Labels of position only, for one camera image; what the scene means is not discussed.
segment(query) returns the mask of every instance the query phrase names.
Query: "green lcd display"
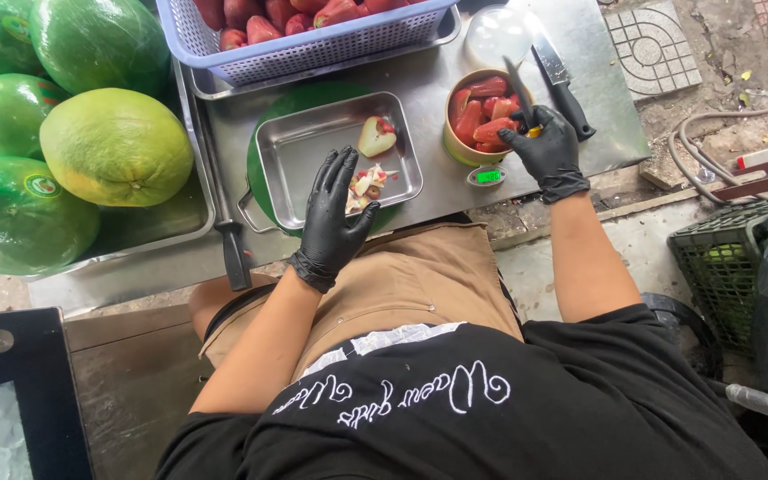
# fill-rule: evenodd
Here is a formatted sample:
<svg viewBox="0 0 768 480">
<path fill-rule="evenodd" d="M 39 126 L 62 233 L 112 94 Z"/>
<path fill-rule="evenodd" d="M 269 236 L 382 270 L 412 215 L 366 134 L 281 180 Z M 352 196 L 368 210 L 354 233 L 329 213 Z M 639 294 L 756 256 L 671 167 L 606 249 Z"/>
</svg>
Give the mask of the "green lcd display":
<svg viewBox="0 0 768 480">
<path fill-rule="evenodd" d="M 490 170 L 488 172 L 476 173 L 476 181 L 480 184 L 496 182 L 496 180 L 499 180 L 499 170 Z"/>
</svg>

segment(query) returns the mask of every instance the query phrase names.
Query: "gloved hand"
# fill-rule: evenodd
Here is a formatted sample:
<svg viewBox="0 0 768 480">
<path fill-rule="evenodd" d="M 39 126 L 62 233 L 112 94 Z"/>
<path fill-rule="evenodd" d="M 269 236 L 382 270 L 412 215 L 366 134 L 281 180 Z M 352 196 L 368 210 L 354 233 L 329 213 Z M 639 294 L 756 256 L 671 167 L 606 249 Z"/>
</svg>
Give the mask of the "gloved hand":
<svg viewBox="0 0 768 480">
<path fill-rule="evenodd" d="M 350 145 L 339 154 L 330 151 L 313 180 L 301 247 L 287 260 L 299 278 L 323 294 L 364 245 L 380 207 L 378 202 L 369 202 L 354 226 L 348 226 L 346 202 L 355 166 L 357 151 Z"/>
<path fill-rule="evenodd" d="M 550 204 L 592 188 L 580 171 L 580 144 L 571 124 L 544 105 L 536 105 L 534 115 L 543 126 L 539 136 L 527 138 L 508 128 L 496 134 L 515 150 L 527 172 L 538 181 L 541 201 Z M 523 112 L 518 110 L 511 119 L 523 124 Z"/>
</svg>

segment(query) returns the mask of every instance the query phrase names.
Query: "clear plastic lid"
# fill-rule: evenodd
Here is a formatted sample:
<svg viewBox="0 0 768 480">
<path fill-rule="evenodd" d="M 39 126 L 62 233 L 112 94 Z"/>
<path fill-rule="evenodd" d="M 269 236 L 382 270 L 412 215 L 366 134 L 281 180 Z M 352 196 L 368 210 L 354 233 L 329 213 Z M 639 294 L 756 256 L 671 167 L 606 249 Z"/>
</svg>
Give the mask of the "clear plastic lid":
<svg viewBox="0 0 768 480">
<path fill-rule="evenodd" d="M 476 12 L 464 45 L 480 67 L 505 68 L 503 56 L 518 66 L 532 48 L 532 32 L 522 12 L 492 5 Z"/>
</svg>

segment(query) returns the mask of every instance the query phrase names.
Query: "green cutting board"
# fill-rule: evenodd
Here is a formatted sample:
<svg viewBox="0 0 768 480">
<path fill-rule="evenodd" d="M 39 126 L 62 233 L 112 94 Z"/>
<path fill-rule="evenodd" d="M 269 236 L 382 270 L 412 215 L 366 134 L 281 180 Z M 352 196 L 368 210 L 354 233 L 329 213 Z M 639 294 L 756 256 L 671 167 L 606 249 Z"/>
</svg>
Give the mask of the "green cutting board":
<svg viewBox="0 0 768 480">
<path fill-rule="evenodd" d="M 272 208 L 272 200 L 269 197 L 269 190 L 265 185 L 265 176 L 263 175 L 263 166 L 260 163 L 260 154 L 257 151 L 257 128 L 260 128 L 260 125 L 266 120 L 294 114 L 309 108 L 341 102 L 356 96 L 368 95 L 370 93 L 372 93 L 372 91 L 369 90 L 369 88 L 358 84 L 332 81 L 317 82 L 299 86 L 292 92 L 275 100 L 269 109 L 265 110 L 265 113 L 263 113 L 260 120 L 257 122 L 257 126 L 254 127 L 253 133 L 251 134 L 251 141 L 248 143 L 248 182 L 251 185 L 253 199 L 260 204 L 260 208 L 269 220 L 277 224 L 275 211 Z M 310 161 L 324 163 L 325 159 L 311 158 Z M 376 221 L 372 225 L 372 232 L 378 232 L 385 224 L 389 223 L 393 216 L 399 211 L 399 207 L 401 207 L 401 204 L 379 210 L 376 215 Z M 301 237 L 303 231 L 299 229 L 284 230 L 284 232 L 292 236 Z"/>
</svg>

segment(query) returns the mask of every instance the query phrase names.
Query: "knife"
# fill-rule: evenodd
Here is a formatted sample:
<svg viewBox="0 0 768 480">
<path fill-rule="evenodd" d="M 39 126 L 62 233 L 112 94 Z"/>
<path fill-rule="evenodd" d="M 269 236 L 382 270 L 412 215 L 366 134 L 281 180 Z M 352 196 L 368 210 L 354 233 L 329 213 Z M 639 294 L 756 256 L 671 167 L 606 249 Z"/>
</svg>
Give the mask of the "knife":
<svg viewBox="0 0 768 480">
<path fill-rule="evenodd" d="M 539 133 L 541 133 L 541 125 L 535 124 L 535 113 L 532 111 L 532 102 L 527 93 L 527 87 L 523 84 L 523 80 L 520 79 L 515 64 L 511 60 L 508 60 L 507 56 L 503 56 L 503 61 L 508 70 L 508 77 L 511 79 L 511 88 L 517 95 L 517 100 L 520 102 L 520 109 L 523 110 L 524 125 L 520 128 L 520 134 L 530 138 L 539 136 Z"/>
<path fill-rule="evenodd" d="M 535 50 L 535 56 L 538 57 L 541 68 L 549 80 L 550 95 L 556 101 L 561 114 L 573 125 L 573 129 L 577 132 L 577 140 L 582 142 L 594 135 L 596 130 L 589 125 L 580 102 L 577 102 L 576 97 L 569 90 L 571 79 L 568 71 L 547 38 L 547 32 L 541 21 L 532 12 L 527 12 L 526 22 L 534 38 L 532 49 Z"/>
</svg>

